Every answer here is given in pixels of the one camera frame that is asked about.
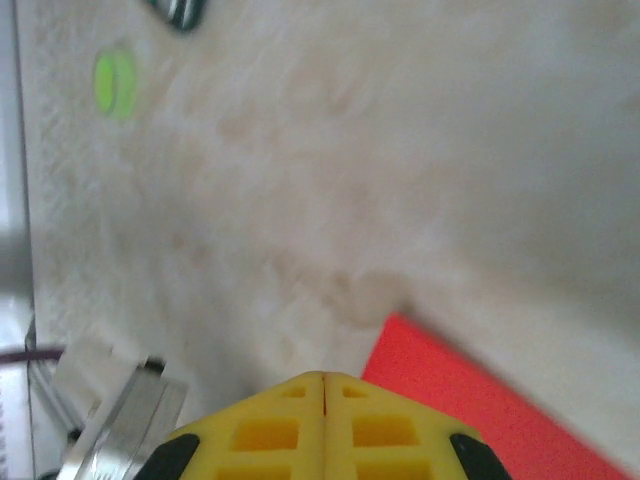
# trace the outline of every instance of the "beige floor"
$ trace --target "beige floor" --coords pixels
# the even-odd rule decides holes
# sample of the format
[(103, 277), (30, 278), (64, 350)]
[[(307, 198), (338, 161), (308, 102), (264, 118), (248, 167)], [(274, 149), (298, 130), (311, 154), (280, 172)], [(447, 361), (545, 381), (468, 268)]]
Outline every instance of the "beige floor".
[(18, 3), (43, 338), (164, 354), (197, 415), (410, 308), (640, 470), (637, 2)]

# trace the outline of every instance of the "purple wire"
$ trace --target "purple wire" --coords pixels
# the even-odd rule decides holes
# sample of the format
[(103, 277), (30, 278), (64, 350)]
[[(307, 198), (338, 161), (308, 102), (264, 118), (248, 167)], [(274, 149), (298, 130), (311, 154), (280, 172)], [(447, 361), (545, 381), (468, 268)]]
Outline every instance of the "purple wire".
[(62, 356), (62, 348), (43, 348), (39, 350), (5, 350), (0, 351), (0, 365), (24, 362), (57, 362)]

